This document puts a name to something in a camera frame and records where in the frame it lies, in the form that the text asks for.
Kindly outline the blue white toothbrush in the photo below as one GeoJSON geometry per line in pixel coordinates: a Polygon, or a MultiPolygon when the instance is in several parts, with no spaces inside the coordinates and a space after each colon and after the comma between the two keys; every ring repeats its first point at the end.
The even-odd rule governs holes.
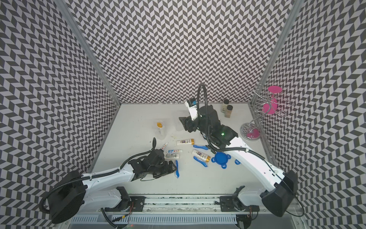
{"type": "Polygon", "coordinates": [[[175,176],[176,176],[176,178],[179,178],[179,176],[180,176],[180,174],[179,174],[179,164],[178,164],[177,160],[175,160],[175,167],[176,167],[175,176]]]}

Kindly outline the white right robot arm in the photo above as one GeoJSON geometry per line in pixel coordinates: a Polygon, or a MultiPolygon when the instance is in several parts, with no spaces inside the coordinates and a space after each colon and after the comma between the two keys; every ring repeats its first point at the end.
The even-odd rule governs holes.
{"type": "Polygon", "coordinates": [[[237,191],[233,197],[241,205],[263,205],[270,213],[282,217],[288,213],[293,200],[298,201],[298,176],[294,171],[285,172],[266,160],[254,150],[232,128],[222,125],[217,111],[208,104],[207,89],[200,83],[197,96],[185,102],[189,117],[180,117],[185,131],[199,131],[207,141],[208,149],[218,155],[228,153],[262,184],[262,189],[237,191]]]}

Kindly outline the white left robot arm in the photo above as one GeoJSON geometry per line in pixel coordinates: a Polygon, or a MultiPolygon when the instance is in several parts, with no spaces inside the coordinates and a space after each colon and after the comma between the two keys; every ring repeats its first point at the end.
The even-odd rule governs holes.
{"type": "Polygon", "coordinates": [[[164,150],[152,148],[127,158],[121,166],[96,173],[68,173],[50,191],[45,192],[38,204],[42,213],[48,214],[53,224],[65,222],[79,212],[100,210],[104,216],[109,212],[126,211],[131,214],[144,205],[144,198],[133,199],[123,184],[144,181],[177,173],[178,164],[166,160],[164,150]]]}

